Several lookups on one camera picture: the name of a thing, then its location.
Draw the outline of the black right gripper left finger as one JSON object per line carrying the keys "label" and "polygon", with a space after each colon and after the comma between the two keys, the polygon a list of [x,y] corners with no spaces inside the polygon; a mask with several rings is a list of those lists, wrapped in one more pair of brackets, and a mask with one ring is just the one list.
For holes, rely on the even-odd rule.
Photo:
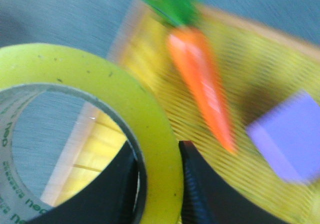
{"label": "black right gripper left finger", "polygon": [[139,169],[125,142],[110,164],[83,190],[30,224],[137,224]]}

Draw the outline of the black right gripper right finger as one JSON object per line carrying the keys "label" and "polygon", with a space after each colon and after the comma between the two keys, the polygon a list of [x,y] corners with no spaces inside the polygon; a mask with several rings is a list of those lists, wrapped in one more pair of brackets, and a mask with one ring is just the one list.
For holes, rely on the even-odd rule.
{"label": "black right gripper right finger", "polygon": [[184,174],[182,223],[284,223],[231,187],[210,167],[191,141],[182,140],[178,145]]}

